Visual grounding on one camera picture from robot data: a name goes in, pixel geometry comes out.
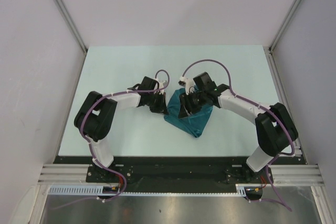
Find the metal floor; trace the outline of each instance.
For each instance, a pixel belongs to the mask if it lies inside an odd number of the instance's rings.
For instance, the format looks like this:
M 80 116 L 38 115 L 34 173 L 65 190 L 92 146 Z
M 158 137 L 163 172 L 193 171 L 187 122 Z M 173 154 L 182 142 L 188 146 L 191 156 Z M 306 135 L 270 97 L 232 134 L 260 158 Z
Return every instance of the metal floor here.
M 271 188 L 265 189 L 264 198 L 275 198 Z M 282 187 L 278 190 L 293 212 L 270 202 L 249 204 L 241 197 L 205 196 L 123 196 L 104 204 L 86 200 L 51 210 L 85 196 L 50 195 L 41 224 L 321 223 L 310 187 Z

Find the white panel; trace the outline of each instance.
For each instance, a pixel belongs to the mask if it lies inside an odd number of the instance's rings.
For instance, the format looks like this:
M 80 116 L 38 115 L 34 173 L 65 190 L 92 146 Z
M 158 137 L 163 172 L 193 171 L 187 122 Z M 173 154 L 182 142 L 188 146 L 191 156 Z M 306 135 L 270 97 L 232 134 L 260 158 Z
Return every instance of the white panel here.
M 87 46 L 269 46 L 294 0 L 64 0 Z
M 0 223 L 50 162 L 83 55 L 53 0 L 0 0 Z
M 336 0 L 303 0 L 276 51 L 303 150 L 336 206 Z
M 123 91 L 141 82 L 144 76 L 153 78 L 157 70 L 165 69 L 171 77 L 166 89 L 169 101 L 174 91 L 181 88 L 178 80 L 183 71 L 204 58 L 219 60 L 228 67 L 233 88 L 239 94 L 270 104 L 278 101 L 262 46 L 90 47 L 59 155 L 90 155 L 87 142 L 73 125 L 90 91 Z M 186 77 L 204 71 L 217 84 L 227 84 L 225 70 L 212 62 L 195 65 Z M 166 80 L 165 74 L 160 73 L 159 79 Z M 147 106 L 116 111 L 106 138 L 116 156 L 245 156 L 258 145 L 252 123 L 219 108 L 213 108 L 200 138 L 165 122 L 162 115 L 151 113 Z

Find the metal rail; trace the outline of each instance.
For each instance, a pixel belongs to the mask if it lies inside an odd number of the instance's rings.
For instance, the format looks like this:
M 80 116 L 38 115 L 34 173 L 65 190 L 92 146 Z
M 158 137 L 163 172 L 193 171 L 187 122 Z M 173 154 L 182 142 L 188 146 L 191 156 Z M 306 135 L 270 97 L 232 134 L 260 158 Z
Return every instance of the metal rail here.
M 277 43 L 279 41 L 279 39 L 282 37 L 282 35 L 284 34 L 284 32 L 286 31 L 286 28 L 288 27 L 290 21 L 292 20 L 294 14 L 296 13 L 298 7 L 300 6 L 302 0 L 294 0 L 292 6 L 290 7 L 285 20 L 282 22 L 280 29 L 278 30 L 275 38 L 273 39 L 271 45 L 269 46 L 269 49 L 271 52 L 274 51 L 275 47 L 277 46 Z
M 50 164 L 44 165 L 38 180 L 39 185 L 106 185 L 87 183 L 89 165 Z M 271 165 L 276 186 L 324 186 L 317 165 Z
M 79 34 L 79 31 L 74 23 L 74 21 L 72 20 L 70 13 L 68 12 L 63 0 L 54 0 L 55 4 L 57 5 L 60 13 L 62 14 L 64 21 L 66 22 L 66 24 L 68 25 L 71 33 L 74 35 L 78 45 L 80 46 L 80 48 L 82 49 L 84 55 L 86 55 L 88 49 L 86 48 L 84 41 L 82 39 L 82 37 Z

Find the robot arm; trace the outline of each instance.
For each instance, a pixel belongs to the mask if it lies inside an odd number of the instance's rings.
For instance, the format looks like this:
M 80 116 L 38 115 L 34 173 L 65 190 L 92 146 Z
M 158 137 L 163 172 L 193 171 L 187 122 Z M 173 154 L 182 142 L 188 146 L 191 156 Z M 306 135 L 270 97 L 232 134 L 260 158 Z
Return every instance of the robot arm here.
M 180 84 L 190 82 L 190 79 L 180 79 Z M 280 119 L 293 141 L 298 137 L 294 123 L 283 104 L 276 103 L 275 105 L 269 105 L 259 103 L 259 106 L 254 106 L 233 95 L 229 86 L 225 84 L 217 86 L 206 72 L 193 78 L 193 83 L 197 86 L 197 90 L 194 89 L 194 92 L 180 95 L 181 108 L 179 118 L 197 113 L 205 104 L 230 110 L 246 118 L 256 126 L 259 144 L 246 161 L 248 167 L 253 172 L 260 171 L 289 145 L 288 139 L 280 125 L 274 125 L 275 119 L 260 107 L 269 109 Z
M 147 105 L 153 113 L 167 114 L 165 92 L 163 89 L 156 93 L 143 92 L 144 90 L 154 90 L 156 86 L 158 86 L 159 89 L 163 88 L 164 82 L 144 77 L 141 84 L 136 84 L 128 89 L 130 93 L 116 96 L 112 95 L 109 99 L 104 99 L 89 114 L 83 127 L 83 133 L 90 141 L 89 146 L 91 151 L 103 166 L 109 167 L 113 162 L 113 155 L 106 136 L 111 129 L 116 111 Z M 75 127 L 78 129 L 81 128 L 85 115 L 101 97 L 102 94 L 95 91 L 88 94 L 75 117 Z

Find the blue fabric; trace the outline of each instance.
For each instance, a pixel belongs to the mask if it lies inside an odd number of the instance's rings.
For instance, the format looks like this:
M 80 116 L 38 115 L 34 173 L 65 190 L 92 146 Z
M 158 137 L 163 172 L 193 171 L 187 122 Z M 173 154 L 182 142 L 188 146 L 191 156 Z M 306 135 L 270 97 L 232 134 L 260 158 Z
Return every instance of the blue fabric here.
M 184 88 L 174 92 L 167 105 L 169 115 L 165 115 L 164 119 L 170 124 L 178 127 L 180 130 L 185 131 L 194 137 L 200 137 L 212 113 L 212 106 L 204 105 L 196 114 L 179 119 L 178 113 L 180 112 L 181 106 L 179 96 L 184 92 Z

